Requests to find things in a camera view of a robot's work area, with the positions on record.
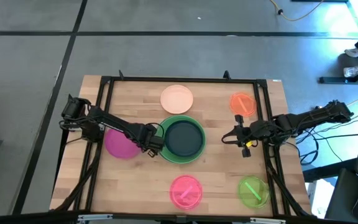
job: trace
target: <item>shoe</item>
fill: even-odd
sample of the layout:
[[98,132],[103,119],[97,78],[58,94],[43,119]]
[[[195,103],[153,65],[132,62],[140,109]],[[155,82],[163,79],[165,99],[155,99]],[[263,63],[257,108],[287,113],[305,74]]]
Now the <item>shoe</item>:
[[343,75],[346,78],[354,77],[358,75],[358,66],[350,67],[350,68],[344,68],[343,69]]
[[358,48],[346,49],[345,54],[350,57],[358,57]]

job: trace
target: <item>wooden table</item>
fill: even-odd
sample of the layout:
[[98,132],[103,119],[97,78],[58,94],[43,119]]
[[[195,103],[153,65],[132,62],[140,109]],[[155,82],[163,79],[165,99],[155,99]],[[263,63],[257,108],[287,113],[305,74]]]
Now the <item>wooden table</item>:
[[[80,97],[95,104],[100,76],[86,75]],[[160,94],[169,82],[114,82],[109,112],[129,122],[161,122],[171,116],[160,105]],[[237,185],[245,175],[255,175],[267,181],[262,146],[251,148],[252,156],[243,158],[241,149],[221,142],[236,122],[229,109],[233,93],[242,91],[254,95],[253,86],[239,83],[180,83],[194,95],[194,103],[185,115],[201,123],[206,133],[206,148],[196,161],[189,164],[172,164],[161,156],[150,158],[146,153],[131,160],[116,159],[103,146],[97,181],[92,201],[92,211],[109,213],[192,214],[271,217],[270,200],[260,209],[250,209],[237,196]],[[268,80],[268,91],[273,114],[287,113],[283,86],[280,80]],[[263,114],[266,119],[263,92],[260,92]],[[106,94],[102,99],[104,108]],[[256,113],[244,118],[244,126],[257,120]],[[80,132],[70,133],[68,141],[80,137]],[[66,146],[50,208],[59,206],[78,182],[85,152],[85,141]],[[293,146],[280,149],[285,182],[296,201],[310,213],[298,153]],[[194,210],[185,212],[170,201],[169,188],[179,175],[196,177],[203,186],[203,199]],[[81,208],[85,206],[88,187],[85,186]],[[276,195],[279,210],[282,200],[278,187]]]

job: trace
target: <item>green bowl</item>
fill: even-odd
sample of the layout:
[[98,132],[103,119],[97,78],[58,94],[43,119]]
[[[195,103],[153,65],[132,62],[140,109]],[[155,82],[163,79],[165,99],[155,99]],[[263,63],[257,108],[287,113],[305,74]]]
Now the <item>green bowl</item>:
[[[162,149],[162,152],[161,152],[161,156],[170,161],[170,162],[173,162],[173,163],[176,163],[176,164],[186,164],[186,163],[189,163],[189,162],[193,162],[194,160],[196,160],[197,158],[199,158],[199,156],[203,153],[204,151],[204,148],[205,148],[205,132],[204,132],[204,129],[203,127],[199,124],[199,122],[197,122],[195,119],[189,117],[189,116],[186,116],[186,115],[175,115],[175,116],[171,116],[165,120],[163,120],[161,122],[161,126],[164,128],[164,130],[166,131],[168,129],[168,127],[177,122],[177,121],[189,121],[193,124],[195,124],[201,131],[202,135],[203,135],[203,144],[201,145],[201,149],[193,156],[190,156],[190,157],[180,157],[180,156],[177,156],[177,155],[174,155],[172,152],[170,152],[168,150],[168,148],[166,147],[166,145],[164,145],[163,149]],[[160,137],[164,137],[162,136],[162,128],[161,127],[158,127],[157,129],[157,133],[155,134],[156,136],[160,136]]]
[[270,191],[268,185],[256,176],[244,177],[239,184],[241,202],[249,208],[262,208],[266,205]]

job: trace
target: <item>gray floor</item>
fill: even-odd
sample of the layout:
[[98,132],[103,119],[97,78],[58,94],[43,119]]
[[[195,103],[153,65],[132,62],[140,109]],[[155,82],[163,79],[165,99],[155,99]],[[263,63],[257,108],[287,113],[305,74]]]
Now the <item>gray floor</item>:
[[[0,0],[0,30],[72,30],[81,1]],[[278,1],[297,17],[315,3]],[[287,22],[268,0],[89,1],[80,30],[203,30],[264,32],[358,32],[347,6],[324,3],[309,17]],[[338,99],[358,99],[358,85],[320,85],[320,76],[340,77],[358,64],[343,55],[355,39],[307,37],[77,37],[53,111],[24,211],[48,209],[67,95],[77,95],[83,75],[221,77],[283,80],[290,112]],[[45,111],[68,37],[0,37],[0,215],[9,213],[19,179]],[[358,105],[352,107],[358,111]],[[356,128],[343,128],[354,133]],[[357,154],[358,139],[333,140],[343,159]],[[300,145],[302,152],[314,143]],[[337,162],[321,143],[314,166]]]

